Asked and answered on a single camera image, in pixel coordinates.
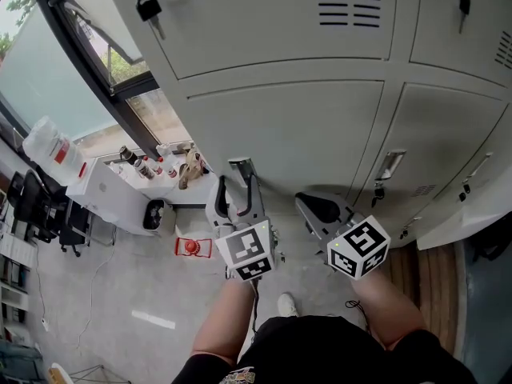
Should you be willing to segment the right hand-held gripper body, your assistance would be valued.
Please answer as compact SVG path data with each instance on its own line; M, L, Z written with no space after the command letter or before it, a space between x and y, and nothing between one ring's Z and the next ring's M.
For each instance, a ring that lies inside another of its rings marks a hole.
M359 280L386 259L391 237L371 215L355 224L346 222L319 239L326 263L334 270Z

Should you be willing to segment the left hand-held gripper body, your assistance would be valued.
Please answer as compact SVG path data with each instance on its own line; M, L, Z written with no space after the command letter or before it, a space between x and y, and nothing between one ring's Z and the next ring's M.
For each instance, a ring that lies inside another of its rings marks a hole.
M226 278L248 282L275 268L275 242L267 216L233 222L228 215L207 209L206 217L214 232L214 245L225 263Z

